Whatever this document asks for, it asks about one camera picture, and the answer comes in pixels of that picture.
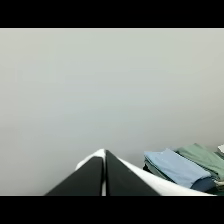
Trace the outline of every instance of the folded clothing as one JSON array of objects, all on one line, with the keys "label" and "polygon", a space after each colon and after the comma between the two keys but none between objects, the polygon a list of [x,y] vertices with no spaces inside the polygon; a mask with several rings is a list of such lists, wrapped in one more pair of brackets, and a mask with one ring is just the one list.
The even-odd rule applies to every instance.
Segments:
[{"label": "folded clothing", "polygon": [[[155,166],[153,166],[152,163],[150,163],[148,160],[145,160],[145,165],[147,166],[148,170],[154,174],[157,177],[161,177],[165,180],[173,182],[168,176],[166,176],[164,173],[162,173],[160,170],[158,170]],[[213,188],[216,187],[216,184],[212,180],[211,177],[206,177],[203,179],[197,180],[192,186],[191,189],[201,192],[207,192]]]},{"label": "folded clothing", "polygon": [[214,179],[224,181],[224,160],[205,146],[193,144],[181,147],[177,152],[208,170]]},{"label": "folded clothing", "polygon": [[144,155],[148,161],[175,183],[187,188],[191,188],[197,180],[211,176],[209,172],[194,162],[183,158],[170,149],[163,152],[145,152]]}]

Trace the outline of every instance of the white wall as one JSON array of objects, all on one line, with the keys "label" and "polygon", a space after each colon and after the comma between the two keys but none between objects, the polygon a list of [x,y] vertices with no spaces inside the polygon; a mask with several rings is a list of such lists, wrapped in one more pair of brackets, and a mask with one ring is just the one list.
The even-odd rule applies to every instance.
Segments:
[{"label": "white wall", "polygon": [[222,144],[223,29],[0,29],[0,195],[42,195],[99,148]]}]

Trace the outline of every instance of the dark blue cloth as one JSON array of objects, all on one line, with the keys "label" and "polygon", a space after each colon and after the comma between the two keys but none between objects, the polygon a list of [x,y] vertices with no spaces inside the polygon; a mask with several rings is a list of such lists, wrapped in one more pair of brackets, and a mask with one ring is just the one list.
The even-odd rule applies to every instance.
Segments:
[{"label": "dark blue cloth", "polygon": [[215,187],[215,183],[211,177],[197,180],[191,187],[191,189],[201,192],[206,192]]}]

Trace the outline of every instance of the plain backdrop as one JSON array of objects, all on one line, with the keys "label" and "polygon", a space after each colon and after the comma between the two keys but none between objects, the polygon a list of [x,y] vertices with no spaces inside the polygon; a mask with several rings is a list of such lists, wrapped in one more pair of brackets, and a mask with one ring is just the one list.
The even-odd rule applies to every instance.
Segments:
[{"label": "plain backdrop", "polygon": [[0,29],[0,195],[43,195],[100,148],[139,167],[215,149],[223,83],[224,29]]}]

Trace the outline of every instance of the gray wall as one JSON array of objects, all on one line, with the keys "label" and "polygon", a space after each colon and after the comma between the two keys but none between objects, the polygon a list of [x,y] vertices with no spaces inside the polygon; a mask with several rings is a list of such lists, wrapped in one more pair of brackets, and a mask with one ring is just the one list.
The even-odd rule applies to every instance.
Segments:
[{"label": "gray wall", "polygon": [[1,29],[0,195],[41,195],[99,148],[223,143],[223,29]]}]

